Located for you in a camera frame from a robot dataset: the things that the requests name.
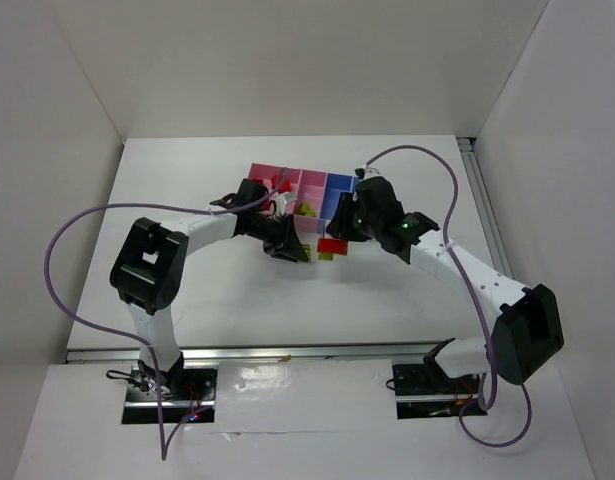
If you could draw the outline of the green lego brick with studs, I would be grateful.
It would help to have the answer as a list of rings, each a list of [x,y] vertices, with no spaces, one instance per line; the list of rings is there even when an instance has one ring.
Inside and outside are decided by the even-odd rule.
[[[301,203],[299,204],[296,208],[294,213],[296,215],[300,215],[300,216],[305,216],[309,213],[310,211],[310,206],[308,203]]]

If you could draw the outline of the large red lego brick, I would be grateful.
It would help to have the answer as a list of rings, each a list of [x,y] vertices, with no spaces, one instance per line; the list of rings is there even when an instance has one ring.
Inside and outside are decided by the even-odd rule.
[[[317,251],[323,254],[346,255],[348,253],[348,243],[341,239],[319,238]]]

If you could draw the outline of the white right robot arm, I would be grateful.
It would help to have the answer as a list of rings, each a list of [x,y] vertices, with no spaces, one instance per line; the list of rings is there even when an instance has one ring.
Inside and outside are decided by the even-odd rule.
[[[432,351],[432,365],[448,378],[495,370],[504,381],[521,385],[564,345],[556,297],[549,288],[530,288],[504,276],[458,246],[428,216],[405,212],[391,183],[381,176],[362,180],[354,192],[340,195],[326,232],[348,242],[374,240],[480,307],[485,333],[443,341]]]

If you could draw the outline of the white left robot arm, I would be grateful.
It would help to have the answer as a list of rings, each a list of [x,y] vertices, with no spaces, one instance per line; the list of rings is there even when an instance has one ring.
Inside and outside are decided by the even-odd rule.
[[[158,223],[136,220],[110,273],[110,283],[128,306],[140,346],[139,371],[161,390],[184,387],[184,357],[174,333],[171,305],[180,290],[186,259],[219,241],[248,236],[262,243],[272,258],[307,262],[289,209],[297,195],[287,183],[275,193],[262,183],[244,179],[235,193],[210,203],[205,214]]]

